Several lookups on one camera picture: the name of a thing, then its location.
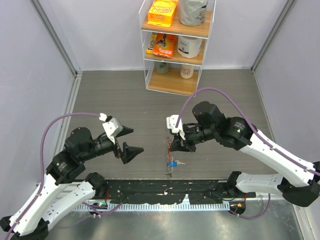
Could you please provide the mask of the red handled metal key organizer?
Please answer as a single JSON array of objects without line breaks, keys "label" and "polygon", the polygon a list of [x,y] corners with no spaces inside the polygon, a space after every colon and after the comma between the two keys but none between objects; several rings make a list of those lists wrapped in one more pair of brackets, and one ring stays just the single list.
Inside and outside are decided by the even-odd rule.
[{"label": "red handled metal key organizer", "polygon": [[173,158],[171,157],[171,151],[170,151],[170,146],[171,146],[171,140],[170,137],[168,136],[166,139],[166,145],[167,145],[167,160],[166,160],[166,167],[167,167],[167,172],[166,175],[169,177],[172,177],[173,175]]}]

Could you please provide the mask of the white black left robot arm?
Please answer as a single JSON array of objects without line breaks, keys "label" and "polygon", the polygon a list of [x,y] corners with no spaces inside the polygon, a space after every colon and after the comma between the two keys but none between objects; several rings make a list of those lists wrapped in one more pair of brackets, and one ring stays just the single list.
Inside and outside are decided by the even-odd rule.
[{"label": "white black left robot arm", "polygon": [[91,199],[103,198],[108,189],[105,179],[93,172],[75,190],[56,200],[86,168],[84,163],[98,156],[114,153],[123,164],[129,163],[144,151],[142,147],[113,143],[105,133],[92,138],[86,127],[74,129],[65,140],[64,149],[55,155],[46,168],[44,185],[35,203],[23,207],[14,215],[0,220],[0,227],[12,233],[13,240],[44,240],[49,231],[76,206]]}]

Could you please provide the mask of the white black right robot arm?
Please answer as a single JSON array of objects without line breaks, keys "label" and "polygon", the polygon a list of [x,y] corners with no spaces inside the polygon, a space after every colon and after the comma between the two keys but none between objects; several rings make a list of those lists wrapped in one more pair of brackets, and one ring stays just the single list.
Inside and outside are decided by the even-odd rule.
[{"label": "white black right robot arm", "polygon": [[310,206],[320,195],[319,162],[308,162],[275,144],[242,117],[225,117],[208,101],[192,109],[196,123],[182,123],[178,115],[166,118],[166,127],[173,135],[171,152],[196,151],[196,145],[215,140],[220,145],[250,155],[266,164],[274,174],[248,174],[233,171],[226,185],[232,197],[261,192],[277,195],[300,207]]}]

